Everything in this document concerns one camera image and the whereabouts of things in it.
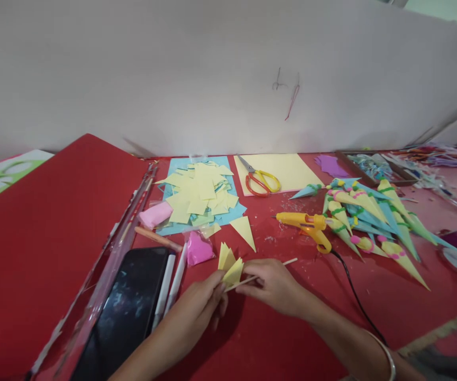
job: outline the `yellow glue gun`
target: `yellow glue gun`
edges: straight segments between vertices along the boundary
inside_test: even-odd
[[[331,252],[332,246],[323,230],[326,228],[325,216],[315,214],[310,216],[306,213],[278,213],[275,218],[286,225],[300,228],[317,243],[317,250],[322,254]]]

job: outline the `bamboo skewer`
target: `bamboo skewer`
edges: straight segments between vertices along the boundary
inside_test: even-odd
[[[286,266],[286,265],[288,265],[288,264],[290,264],[290,263],[292,263],[292,262],[295,262],[296,260],[297,260],[297,258],[290,259],[289,261],[283,262],[283,265]],[[225,290],[225,292],[228,292],[228,291],[230,291],[230,290],[233,290],[233,289],[235,289],[236,287],[239,287],[239,286],[241,286],[241,285],[243,285],[243,284],[249,283],[249,282],[251,282],[252,280],[255,280],[255,279],[257,279],[257,278],[258,278],[257,275],[254,275],[254,276],[252,276],[252,277],[249,277],[248,279],[245,279],[245,280],[243,280],[242,282],[239,282],[239,283],[237,283],[237,284],[235,284],[235,285],[233,285],[233,286],[227,288],[227,289]]]

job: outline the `black cable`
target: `black cable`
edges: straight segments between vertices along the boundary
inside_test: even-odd
[[[380,336],[380,338],[382,339],[382,343],[384,343],[384,345],[386,347],[388,347],[387,345],[387,341],[386,341],[386,338],[383,336],[382,333],[380,333],[380,331],[378,330],[378,328],[373,324],[373,322],[371,321],[371,319],[368,317],[368,314],[366,313],[366,311],[364,310],[364,308],[362,307],[362,304],[359,300],[359,297],[357,296],[357,293],[355,292],[355,288],[354,288],[354,285],[352,284],[352,279],[350,278],[350,273],[349,273],[349,269],[347,268],[346,264],[345,264],[345,261],[341,258],[341,256],[335,251],[335,250],[331,250],[331,253],[333,253],[335,255],[335,257],[337,259],[339,259],[341,261],[341,263],[343,264],[343,267],[345,268],[345,272],[346,272],[346,277],[349,279],[349,283],[350,283],[350,287],[352,288],[352,292],[354,293],[354,296],[355,296],[355,300],[357,300],[357,304],[359,304],[359,308],[361,309],[362,313],[364,314],[364,317],[366,317],[366,320],[368,320],[368,322],[370,323],[370,325],[373,327],[373,329],[375,330],[375,332],[378,334],[378,336]]]

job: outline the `wooden stick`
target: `wooden stick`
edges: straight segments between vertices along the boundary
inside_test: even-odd
[[[168,247],[169,249],[175,251],[176,253],[180,253],[182,251],[182,246],[172,242],[171,240],[162,237],[161,235],[158,235],[151,230],[144,229],[140,226],[135,227],[135,232],[137,232],[140,235],[143,235],[144,237],[147,237],[149,239],[152,239],[153,241],[162,244],[165,247]]]
[[[290,263],[292,263],[292,262],[295,262],[296,260],[297,260],[297,258],[290,259],[289,261],[283,262],[283,265],[286,266],[286,265],[288,265],[288,264],[290,264]],[[225,292],[228,292],[228,291],[230,291],[230,290],[233,290],[233,289],[235,289],[236,287],[239,287],[239,286],[241,286],[241,285],[243,285],[243,284],[249,283],[249,282],[251,282],[252,280],[255,280],[255,279],[257,279],[257,278],[258,278],[257,275],[254,275],[254,276],[252,276],[252,277],[249,277],[248,279],[245,279],[245,280],[243,280],[242,282],[239,282],[239,283],[237,283],[237,284],[235,284],[235,285],[233,285],[233,286],[227,288],[227,289],[225,290]]]

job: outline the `purple paper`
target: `purple paper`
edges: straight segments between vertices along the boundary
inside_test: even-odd
[[[338,158],[328,155],[320,155],[315,158],[315,162],[321,167],[322,172],[330,174],[333,177],[348,177],[349,174],[340,167]]]

